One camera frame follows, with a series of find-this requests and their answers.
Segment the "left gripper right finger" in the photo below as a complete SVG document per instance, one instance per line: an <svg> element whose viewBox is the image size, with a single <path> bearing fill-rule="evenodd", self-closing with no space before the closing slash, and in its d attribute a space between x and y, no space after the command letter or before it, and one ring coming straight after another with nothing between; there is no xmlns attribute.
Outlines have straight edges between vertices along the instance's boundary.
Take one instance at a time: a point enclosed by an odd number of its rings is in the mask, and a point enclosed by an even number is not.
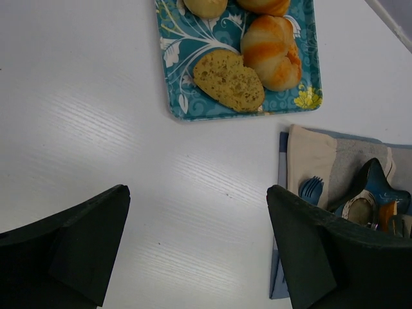
<svg viewBox="0 0 412 309"><path fill-rule="evenodd" d="M411 240L361 227L279 185L268 211L293 308L411 308Z"/></svg>

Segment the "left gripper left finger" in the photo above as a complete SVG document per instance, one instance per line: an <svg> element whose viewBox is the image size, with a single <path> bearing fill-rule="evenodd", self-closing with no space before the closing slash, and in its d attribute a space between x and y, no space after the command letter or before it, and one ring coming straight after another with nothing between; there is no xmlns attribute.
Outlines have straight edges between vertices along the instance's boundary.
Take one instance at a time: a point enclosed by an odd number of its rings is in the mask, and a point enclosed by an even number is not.
<svg viewBox="0 0 412 309"><path fill-rule="evenodd" d="M98 308L130 205L129 188L1 233L1 308Z"/></svg>

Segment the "brown-crust bread slice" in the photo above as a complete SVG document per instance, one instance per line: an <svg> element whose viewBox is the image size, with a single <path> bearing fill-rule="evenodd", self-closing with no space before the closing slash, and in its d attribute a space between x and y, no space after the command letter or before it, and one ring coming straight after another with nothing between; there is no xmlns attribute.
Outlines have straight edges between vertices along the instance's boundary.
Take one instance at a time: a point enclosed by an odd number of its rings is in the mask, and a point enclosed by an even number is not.
<svg viewBox="0 0 412 309"><path fill-rule="evenodd" d="M397 202L391 201L382 205L379 209L379 229L383 232L388 232L389 219L397 215Z"/></svg>

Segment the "metal serving tongs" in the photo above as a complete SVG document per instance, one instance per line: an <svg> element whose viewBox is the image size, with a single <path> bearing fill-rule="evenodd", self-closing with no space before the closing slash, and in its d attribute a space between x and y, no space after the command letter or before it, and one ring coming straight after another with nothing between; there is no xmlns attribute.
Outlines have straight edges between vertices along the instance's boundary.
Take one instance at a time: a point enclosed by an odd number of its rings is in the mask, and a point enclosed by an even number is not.
<svg viewBox="0 0 412 309"><path fill-rule="evenodd" d="M396 214L379 218L378 223L369 223L367 228L379 230L386 234L411 239L411 216Z"/></svg>

